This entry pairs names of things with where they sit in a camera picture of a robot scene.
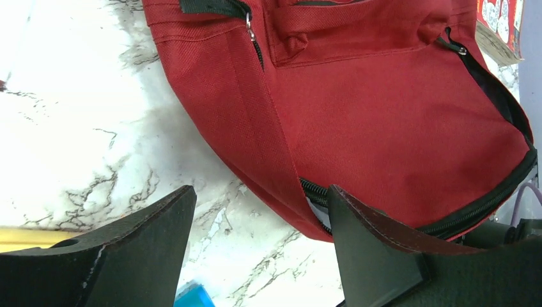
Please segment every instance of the red bag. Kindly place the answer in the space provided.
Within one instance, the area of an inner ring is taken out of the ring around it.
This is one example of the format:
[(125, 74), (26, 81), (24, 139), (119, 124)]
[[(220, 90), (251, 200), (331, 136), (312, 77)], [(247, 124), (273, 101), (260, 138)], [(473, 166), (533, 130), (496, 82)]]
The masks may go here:
[(476, 2), (143, 0), (203, 137), (282, 218), (328, 241), (330, 184), (453, 239), (535, 165), (527, 118), (474, 40)]

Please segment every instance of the blue plastic object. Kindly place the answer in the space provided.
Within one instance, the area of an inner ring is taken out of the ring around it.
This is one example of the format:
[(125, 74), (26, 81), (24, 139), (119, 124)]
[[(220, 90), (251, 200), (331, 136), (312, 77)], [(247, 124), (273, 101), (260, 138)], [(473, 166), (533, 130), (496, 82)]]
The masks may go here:
[(207, 291), (200, 285), (179, 297), (173, 307), (215, 307)]

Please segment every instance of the cable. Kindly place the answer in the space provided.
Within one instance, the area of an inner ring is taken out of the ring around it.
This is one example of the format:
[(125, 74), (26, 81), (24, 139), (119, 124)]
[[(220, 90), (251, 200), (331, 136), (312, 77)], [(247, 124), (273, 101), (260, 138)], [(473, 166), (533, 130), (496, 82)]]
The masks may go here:
[(540, 190), (532, 183), (526, 182), (522, 185), (520, 185), (520, 188), (518, 190), (518, 197), (516, 197), (516, 202), (514, 203), (514, 211), (512, 213), (512, 221), (510, 222), (511, 226), (516, 226), (519, 223), (519, 211), (520, 211), (520, 202), (522, 200), (523, 191), (526, 187), (530, 187), (530, 189), (534, 192), (534, 195), (536, 195), (536, 198), (538, 199), (538, 202), (540, 205), (542, 205), (542, 193)]

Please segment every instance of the book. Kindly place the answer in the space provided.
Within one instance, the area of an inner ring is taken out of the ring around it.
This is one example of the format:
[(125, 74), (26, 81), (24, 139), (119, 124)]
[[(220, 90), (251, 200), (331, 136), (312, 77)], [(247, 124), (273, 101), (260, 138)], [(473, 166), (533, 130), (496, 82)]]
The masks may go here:
[(476, 42), (499, 66), (523, 60), (520, 33), (524, 0), (478, 0)]

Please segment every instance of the yellow object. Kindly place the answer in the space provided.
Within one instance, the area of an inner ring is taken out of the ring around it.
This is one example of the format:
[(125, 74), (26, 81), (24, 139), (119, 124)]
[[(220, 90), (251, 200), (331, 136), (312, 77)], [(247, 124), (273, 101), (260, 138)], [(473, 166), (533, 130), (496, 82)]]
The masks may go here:
[(49, 248), (81, 233), (0, 228), (0, 253), (27, 248)]

